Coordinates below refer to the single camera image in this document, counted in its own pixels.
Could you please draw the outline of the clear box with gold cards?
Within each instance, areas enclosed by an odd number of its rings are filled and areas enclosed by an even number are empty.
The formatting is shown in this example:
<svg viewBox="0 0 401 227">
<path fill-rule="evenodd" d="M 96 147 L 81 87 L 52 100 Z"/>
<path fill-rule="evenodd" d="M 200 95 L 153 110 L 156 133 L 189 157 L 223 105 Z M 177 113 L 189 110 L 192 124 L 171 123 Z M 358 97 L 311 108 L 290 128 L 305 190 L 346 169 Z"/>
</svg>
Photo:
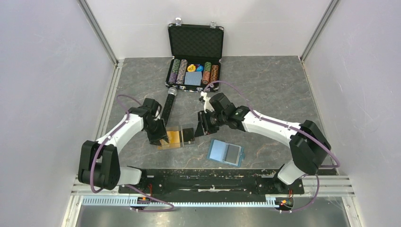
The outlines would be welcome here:
<svg viewBox="0 0 401 227">
<path fill-rule="evenodd" d="M 166 128 L 166 131 L 169 142 L 161 140 L 161 145 L 157 146 L 158 150 L 183 148 L 196 144 L 193 124 L 170 126 Z"/>
</svg>

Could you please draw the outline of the light blue card holder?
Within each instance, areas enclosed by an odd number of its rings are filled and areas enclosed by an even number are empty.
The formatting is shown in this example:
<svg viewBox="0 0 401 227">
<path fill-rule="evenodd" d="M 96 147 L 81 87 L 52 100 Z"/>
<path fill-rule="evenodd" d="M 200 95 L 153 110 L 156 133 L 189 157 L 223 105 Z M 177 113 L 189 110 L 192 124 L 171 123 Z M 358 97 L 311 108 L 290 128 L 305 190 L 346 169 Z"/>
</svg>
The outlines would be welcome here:
<svg viewBox="0 0 401 227">
<path fill-rule="evenodd" d="M 207 155 L 209 160 L 240 167 L 244 157 L 243 147 L 216 139 L 211 140 Z"/>
</svg>

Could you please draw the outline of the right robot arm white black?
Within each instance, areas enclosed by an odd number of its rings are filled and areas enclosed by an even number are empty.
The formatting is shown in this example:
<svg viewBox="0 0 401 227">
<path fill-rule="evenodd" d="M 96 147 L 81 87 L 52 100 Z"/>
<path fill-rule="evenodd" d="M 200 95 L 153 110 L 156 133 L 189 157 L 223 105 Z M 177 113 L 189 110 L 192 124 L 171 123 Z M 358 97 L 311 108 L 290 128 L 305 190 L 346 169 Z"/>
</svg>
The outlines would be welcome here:
<svg viewBox="0 0 401 227">
<path fill-rule="evenodd" d="M 201 92 L 203 110 L 198 112 L 196 137 L 218 132 L 227 126 L 233 130 L 255 133 L 286 145 L 292 158 L 279 169 L 273 187 L 287 192 L 296 179 L 315 175 L 326 159 L 331 146 L 316 123 L 287 122 L 265 116 L 247 106 L 236 107 L 223 93 L 209 97 Z"/>
</svg>

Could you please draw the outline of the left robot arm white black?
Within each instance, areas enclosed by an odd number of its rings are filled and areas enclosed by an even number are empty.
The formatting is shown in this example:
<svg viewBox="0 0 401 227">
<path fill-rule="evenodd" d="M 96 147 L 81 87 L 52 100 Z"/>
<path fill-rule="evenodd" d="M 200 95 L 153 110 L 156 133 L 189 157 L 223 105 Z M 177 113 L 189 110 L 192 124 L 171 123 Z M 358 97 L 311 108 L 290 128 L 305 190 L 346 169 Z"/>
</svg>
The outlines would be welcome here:
<svg viewBox="0 0 401 227">
<path fill-rule="evenodd" d="M 81 147 L 78 181 L 88 184 L 93 193 L 120 185 L 130 185 L 136 192 L 144 192 L 148 179 L 142 176 L 143 170 L 121 167 L 119 153 L 142 131 L 146 132 L 150 144 L 160 146 L 161 140 L 168 142 L 161 112 L 159 102 L 146 98 L 141 106 L 127 109 L 122 120 L 107 134 L 95 141 L 85 141 Z"/>
</svg>

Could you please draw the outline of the blue playing card deck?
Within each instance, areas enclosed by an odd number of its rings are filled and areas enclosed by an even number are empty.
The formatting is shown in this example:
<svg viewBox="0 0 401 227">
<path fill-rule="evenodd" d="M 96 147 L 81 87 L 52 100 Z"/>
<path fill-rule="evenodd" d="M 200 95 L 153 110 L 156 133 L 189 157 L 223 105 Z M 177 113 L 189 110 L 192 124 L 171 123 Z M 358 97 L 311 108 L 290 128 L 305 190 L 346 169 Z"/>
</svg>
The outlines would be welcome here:
<svg viewBox="0 0 401 227">
<path fill-rule="evenodd" d="M 200 71 L 186 72 L 184 84 L 191 86 L 200 86 L 202 81 L 202 73 Z"/>
</svg>

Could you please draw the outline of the black microphone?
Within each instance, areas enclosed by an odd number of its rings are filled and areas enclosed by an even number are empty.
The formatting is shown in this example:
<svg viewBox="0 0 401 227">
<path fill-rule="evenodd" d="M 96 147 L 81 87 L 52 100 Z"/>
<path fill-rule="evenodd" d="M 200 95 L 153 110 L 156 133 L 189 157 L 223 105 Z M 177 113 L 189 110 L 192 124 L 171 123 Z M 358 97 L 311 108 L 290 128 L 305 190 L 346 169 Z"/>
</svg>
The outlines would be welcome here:
<svg viewBox="0 0 401 227">
<path fill-rule="evenodd" d="M 165 105 L 163 107 L 163 111 L 161 114 L 161 119 L 163 120 L 165 126 L 167 125 L 176 95 L 177 95 L 177 89 L 175 87 L 170 87 L 168 89 Z"/>
</svg>

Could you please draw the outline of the green purple chip stack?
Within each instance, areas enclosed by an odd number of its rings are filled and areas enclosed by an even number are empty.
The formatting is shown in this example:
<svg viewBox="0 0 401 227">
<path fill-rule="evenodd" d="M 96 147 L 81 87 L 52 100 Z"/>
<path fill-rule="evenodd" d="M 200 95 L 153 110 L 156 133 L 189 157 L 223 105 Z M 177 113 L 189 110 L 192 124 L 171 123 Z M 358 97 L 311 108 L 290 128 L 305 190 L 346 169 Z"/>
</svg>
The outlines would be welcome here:
<svg viewBox="0 0 401 227">
<path fill-rule="evenodd" d="M 179 59 L 174 59 L 173 65 L 172 65 L 171 71 L 170 71 L 170 76 L 168 79 L 168 84 L 174 84 L 176 82 L 180 63 L 181 63 L 181 61 Z"/>
</svg>

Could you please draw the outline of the brown orange chip stack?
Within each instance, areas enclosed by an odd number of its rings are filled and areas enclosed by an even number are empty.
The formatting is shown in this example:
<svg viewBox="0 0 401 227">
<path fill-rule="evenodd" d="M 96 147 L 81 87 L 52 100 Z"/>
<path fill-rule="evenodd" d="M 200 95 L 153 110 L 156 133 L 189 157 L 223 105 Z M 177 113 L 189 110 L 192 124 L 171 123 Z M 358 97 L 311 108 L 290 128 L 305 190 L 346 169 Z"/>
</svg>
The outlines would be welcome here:
<svg viewBox="0 0 401 227">
<path fill-rule="evenodd" d="M 212 65 L 211 70 L 210 70 L 210 79 L 209 82 L 214 82 L 218 79 L 218 70 L 219 66 L 218 65 Z"/>
</svg>

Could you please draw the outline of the blue round chip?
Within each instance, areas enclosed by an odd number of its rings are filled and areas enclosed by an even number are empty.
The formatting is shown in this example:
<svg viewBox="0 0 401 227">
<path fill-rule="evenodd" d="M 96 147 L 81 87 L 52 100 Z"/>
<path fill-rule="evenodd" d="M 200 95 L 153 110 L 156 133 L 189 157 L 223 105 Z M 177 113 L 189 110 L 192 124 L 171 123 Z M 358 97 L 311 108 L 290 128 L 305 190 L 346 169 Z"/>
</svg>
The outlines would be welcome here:
<svg viewBox="0 0 401 227">
<path fill-rule="evenodd" d="M 196 71 L 203 71 L 204 67 L 202 65 L 197 65 Z"/>
</svg>

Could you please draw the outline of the yellow dealer chip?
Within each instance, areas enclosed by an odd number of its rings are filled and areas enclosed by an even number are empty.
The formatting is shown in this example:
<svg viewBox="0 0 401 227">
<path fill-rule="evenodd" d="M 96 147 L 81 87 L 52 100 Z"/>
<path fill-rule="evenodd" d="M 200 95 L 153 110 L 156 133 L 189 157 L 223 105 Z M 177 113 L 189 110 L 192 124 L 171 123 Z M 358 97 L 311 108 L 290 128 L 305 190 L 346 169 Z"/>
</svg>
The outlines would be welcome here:
<svg viewBox="0 0 401 227">
<path fill-rule="evenodd" d="M 194 65 L 194 64 L 191 64 L 191 65 L 188 66 L 187 71 L 188 72 L 195 72 L 196 69 L 197 69 L 197 66 Z"/>
</svg>

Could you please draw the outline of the green orange chip stack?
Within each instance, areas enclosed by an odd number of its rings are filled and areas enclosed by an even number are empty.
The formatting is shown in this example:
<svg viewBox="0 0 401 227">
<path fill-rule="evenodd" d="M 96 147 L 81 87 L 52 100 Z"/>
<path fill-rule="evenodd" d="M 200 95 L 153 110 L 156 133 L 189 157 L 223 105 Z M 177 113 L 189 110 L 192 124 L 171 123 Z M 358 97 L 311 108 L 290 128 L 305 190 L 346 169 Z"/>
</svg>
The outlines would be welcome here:
<svg viewBox="0 0 401 227">
<path fill-rule="evenodd" d="M 202 84 L 207 85 L 210 80 L 210 72 L 211 72 L 211 62 L 205 62 L 203 68 L 203 76 L 202 76 Z"/>
</svg>

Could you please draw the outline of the pink grey chip stack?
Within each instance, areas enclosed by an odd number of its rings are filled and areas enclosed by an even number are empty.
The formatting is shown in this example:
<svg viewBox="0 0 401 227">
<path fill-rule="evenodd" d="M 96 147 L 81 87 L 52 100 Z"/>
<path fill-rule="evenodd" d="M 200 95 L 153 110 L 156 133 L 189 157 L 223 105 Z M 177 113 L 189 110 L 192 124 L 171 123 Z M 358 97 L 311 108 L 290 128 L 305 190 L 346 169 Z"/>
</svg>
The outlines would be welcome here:
<svg viewBox="0 0 401 227">
<path fill-rule="evenodd" d="M 181 60 L 179 68 L 178 68 L 178 72 L 177 72 L 177 78 L 176 78 L 176 82 L 175 82 L 176 84 L 183 84 L 187 64 L 188 64 L 188 61 L 186 59 Z"/>
</svg>

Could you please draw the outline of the black poker chip case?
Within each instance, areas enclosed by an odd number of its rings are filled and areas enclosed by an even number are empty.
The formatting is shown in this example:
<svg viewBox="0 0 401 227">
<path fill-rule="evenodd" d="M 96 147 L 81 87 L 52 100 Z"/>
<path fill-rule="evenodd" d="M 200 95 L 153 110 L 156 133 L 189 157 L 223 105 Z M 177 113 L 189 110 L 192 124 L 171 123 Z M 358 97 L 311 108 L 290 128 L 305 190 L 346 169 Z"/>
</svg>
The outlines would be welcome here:
<svg viewBox="0 0 401 227">
<path fill-rule="evenodd" d="M 176 89 L 188 92 L 201 92 L 204 89 L 208 92 L 216 92 L 219 84 L 216 83 L 207 87 L 201 83 L 200 86 L 191 86 L 183 84 L 168 84 L 171 67 L 174 59 L 186 59 L 189 65 L 202 65 L 205 62 L 211 62 L 212 65 L 218 65 L 218 79 L 220 79 L 221 60 L 223 53 L 224 27 L 217 26 L 216 22 L 209 25 L 185 24 L 180 17 L 175 18 L 175 22 L 167 26 L 168 37 L 172 59 L 170 61 L 169 71 L 165 79 L 166 87 L 175 87 Z"/>
</svg>

